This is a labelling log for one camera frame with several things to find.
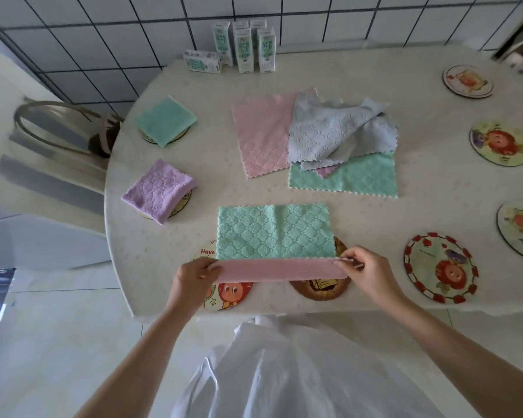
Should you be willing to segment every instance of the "right hand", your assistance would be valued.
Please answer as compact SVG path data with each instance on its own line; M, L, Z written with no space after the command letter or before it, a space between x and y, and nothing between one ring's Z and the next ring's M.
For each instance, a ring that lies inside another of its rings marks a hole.
M341 257L355 259L364 264L364 268L356 269L347 262L334 261L334 264L341 268L381 309L408 301L397 284L386 257L362 246L347 249Z

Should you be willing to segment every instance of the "white floor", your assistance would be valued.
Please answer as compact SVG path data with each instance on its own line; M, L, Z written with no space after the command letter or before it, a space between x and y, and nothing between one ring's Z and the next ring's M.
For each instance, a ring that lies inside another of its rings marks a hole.
M112 265L36 273L18 270L0 322L0 417L70 417L140 338ZM523 314L437 312L437 316L523 369ZM380 313L313 314L394 362L447 417L476 417L418 345ZM196 365L228 343L247 316L193 320L177 345L151 417L169 416Z

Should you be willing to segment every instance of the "round coaster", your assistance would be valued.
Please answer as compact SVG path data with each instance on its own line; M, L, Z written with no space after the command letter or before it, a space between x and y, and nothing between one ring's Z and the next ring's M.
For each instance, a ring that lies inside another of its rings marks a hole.
M195 260L206 256L215 258L217 241L210 241L200 247L192 256ZM214 284L207 290L203 307L208 311L220 311L237 306L250 293L253 283L221 283Z
M460 304L476 291L479 270L454 238L430 232L405 247L405 271L415 287L436 302Z
M347 247L343 242L334 236L335 240L335 252L337 256L340 256ZM347 279L331 279L331 280L297 280L290 281L293 288L300 293L312 300L331 300L341 296L349 286L351 282L350 278Z
M169 142L169 144L172 144L174 141L177 141L179 140L181 137L183 137L189 130L189 126L184 129L181 133L178 134L178 136L176 136L176 138L174 138L172 141ZM156 144L156 142L151 139L150 137L148 137L141 129L138 129L139 131L139 134L140 136L145 139L147 142L149 142L150 144Z
M479 69L467 64L452 66L443 73L443 83L453 92L467 98L492 95L494 82Z
M485 121L471 128L471 145L482 157L507 167L523 164L523 129Z
M508 245L523 255L523 201L503 204L498 210L497 223Z
M178 203L174 207L174 210L172 210L171 215L168 217L171 218L172 216L175 216L176 214L181 212L184 209L184 207L188 204L191 196L192 196L192 189L190 189L190 191L186 195L184 195L180 201L178 201ZM146 216L144 213L142 213L140 211L138 211L138 212L141 217L145 217L147 219L153 220L153 218Z

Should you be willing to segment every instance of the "green cloth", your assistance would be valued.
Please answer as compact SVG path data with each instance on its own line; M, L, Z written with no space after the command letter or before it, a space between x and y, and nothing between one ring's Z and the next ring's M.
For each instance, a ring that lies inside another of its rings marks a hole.
M396 198L393 151L351 158L323 179L316 172L304 171L299 163L293 163L289 171L289 187Z
M334 256L324 203L219 207L220 260Z
M142 112L135 124L160 147L165 147L196 121L194 113L169 97Z

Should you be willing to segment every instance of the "round table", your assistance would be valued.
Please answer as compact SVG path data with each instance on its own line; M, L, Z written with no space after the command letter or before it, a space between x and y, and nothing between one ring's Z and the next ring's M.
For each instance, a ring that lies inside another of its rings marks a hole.
M483 100L446 89L442 72L455 64L481 67L495 80ZM461 241L480 269L470 302L451 305L491 313L523 310L523 257L496 229L496 211L523 199L523 166L500 167L470 146L470 128L488 119L523 127L523 83L505 66L460 46L391 48L277 56L276 73L240 75L190 72L175 61L149 85L128 114L114 146L106 176L105 222L112 261L132 314L144 321L160 313L177 267L216 238L219 206L326 202L335 235L390 259L404 292L427 308L445 308L416 290L403 268L407 240L443 232ZM391 103L399 124L395 154L398 198L288 188L288 171L246 179L230 105L246 97L306 90L321 98ZM165 148L143 140L135 118L171 95L198 121ZM196 180L191 199L164 225L146 219L121 200L157 159ZM226 314L269 314L375 308L350 285L333 301L315 302L288 282L254 284L248 297Z

